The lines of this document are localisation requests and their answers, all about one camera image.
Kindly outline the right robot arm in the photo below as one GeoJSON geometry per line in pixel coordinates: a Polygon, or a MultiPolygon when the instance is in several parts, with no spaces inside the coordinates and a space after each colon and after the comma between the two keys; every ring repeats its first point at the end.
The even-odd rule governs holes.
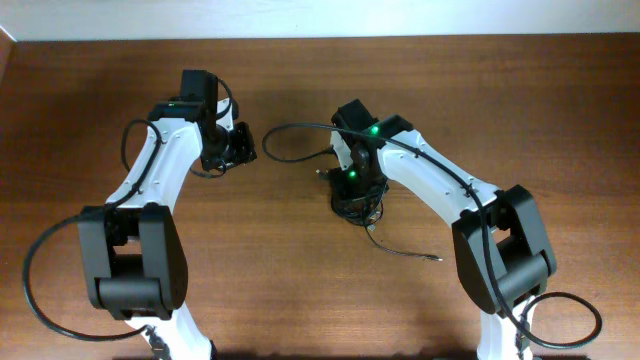
{"type": "Polygon", "coordinates": [[[399,115],[373,117],[359,101],[331,118],[331,207],[370,229],[392,181],[451,229],[458,279],[480,310],[479,359],[530,359],[533,312],[557,261],[531,193],[486,183],[439,154],[399,115]]]}

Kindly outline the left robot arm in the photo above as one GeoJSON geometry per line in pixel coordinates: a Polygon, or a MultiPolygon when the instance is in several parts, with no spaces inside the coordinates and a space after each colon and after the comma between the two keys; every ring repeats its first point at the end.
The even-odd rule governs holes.
{"type": "Polygon", "coordinates": [[[87,206],[78,223],[90,303],[134,328],[158,359],[215,359],[212,340],[186,304],[188,264],[173,212],[186,177],[222,177],[256,159],[249,127],[239,121],[225,82],[185,70],[177,96],[143,123],[147,138],[104,208],[87,206]]]}

